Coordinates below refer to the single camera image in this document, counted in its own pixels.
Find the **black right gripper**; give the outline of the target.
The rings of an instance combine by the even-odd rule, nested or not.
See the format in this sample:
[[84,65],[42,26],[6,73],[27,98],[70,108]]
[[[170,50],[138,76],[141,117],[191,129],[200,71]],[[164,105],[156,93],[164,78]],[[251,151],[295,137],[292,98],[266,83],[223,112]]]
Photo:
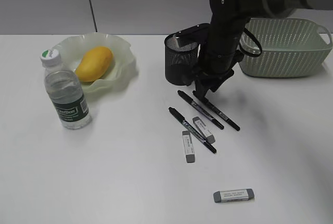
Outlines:
[[244,57],[238,50],[240,37],[245,30],[244,18],[222,19],[213,16],[209,24],[207,41],[200,45],[197,62],[190,74],[195,83],[193,95],[201,102],[208,101],[208,90],[216,92],[234,75],[233,66]]

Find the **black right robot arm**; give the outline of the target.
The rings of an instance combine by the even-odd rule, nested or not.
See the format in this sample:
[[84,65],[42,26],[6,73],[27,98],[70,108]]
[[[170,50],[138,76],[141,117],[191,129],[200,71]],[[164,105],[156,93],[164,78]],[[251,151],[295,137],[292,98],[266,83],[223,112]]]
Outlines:
[[248,52],[241,46],[246,24],[252,18],[286,18],[296,9],[332,10],[329,0],[209,0],[211,21],[175,33],[176,43],[201,46],[197,63],[183,77],[195,84],[194,95],[204,100],[208,91],[217,91],[231,76],[233,67]]

